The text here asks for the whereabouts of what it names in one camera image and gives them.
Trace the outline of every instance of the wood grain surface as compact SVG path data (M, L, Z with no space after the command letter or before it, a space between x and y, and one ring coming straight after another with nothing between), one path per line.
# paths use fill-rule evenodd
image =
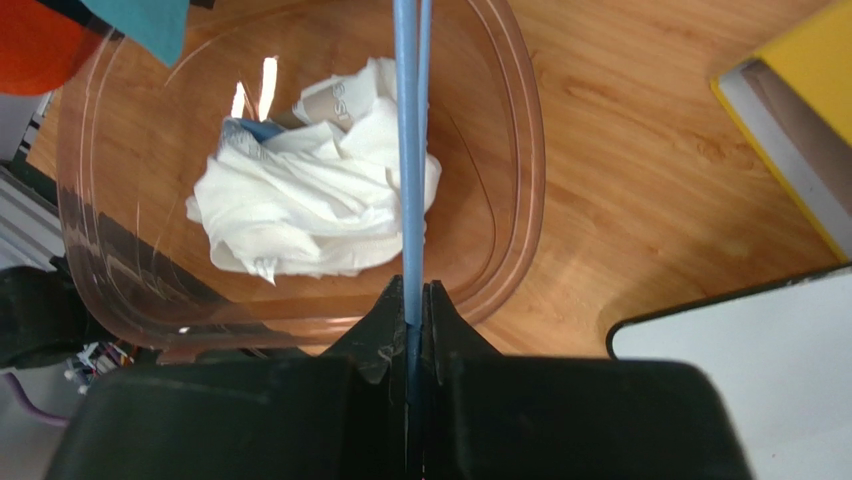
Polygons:
M544 115L545 217L480 332L509 353L604 355L619 320L837 263L708 87L826 3L513 1ZM58 103L30 155L51 176Z

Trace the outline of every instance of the yellow folder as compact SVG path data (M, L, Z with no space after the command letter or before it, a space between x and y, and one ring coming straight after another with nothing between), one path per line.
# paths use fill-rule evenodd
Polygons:
M852 0L826 7L711 86L831 249L852 258Z

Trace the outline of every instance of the paper towel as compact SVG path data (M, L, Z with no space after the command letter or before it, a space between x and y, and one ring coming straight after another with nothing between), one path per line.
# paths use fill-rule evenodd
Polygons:
M216 267L274 284L281 274L357 275L401 252L394 69L370 59L356 75L305 89L293 114L309 125L263 142L225 119L187 199ZM427 155L426 210L440 174Z

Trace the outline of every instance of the blue stick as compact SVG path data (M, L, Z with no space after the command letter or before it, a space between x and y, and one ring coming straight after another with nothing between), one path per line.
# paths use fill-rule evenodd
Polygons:
M402 183L403 306L405 323L420 328L423 320L423 175L417 111L416 5L416 0L394 0Z
M420 122L420 176L426 178L426 134L429 127L429 57L432 49L432 0L420 4L420 57L417 65L417 117Z

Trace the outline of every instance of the cable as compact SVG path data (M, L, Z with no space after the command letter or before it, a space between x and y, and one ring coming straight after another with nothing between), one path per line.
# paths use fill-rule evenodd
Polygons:
M4 373L3 379L6 380L6 383L9 385L9 388L12 389L12 394L15 396L15 400L18 401L18 404L21 405L24 411L26 411L36 420L47 425L52 425L54 427L68 426L68 418L47 413L33 405L33 402L31 402L30 398L27 397L27 392L24 391L24 387L21 385L21 382L18 380L18 377L16 377L14 373Z

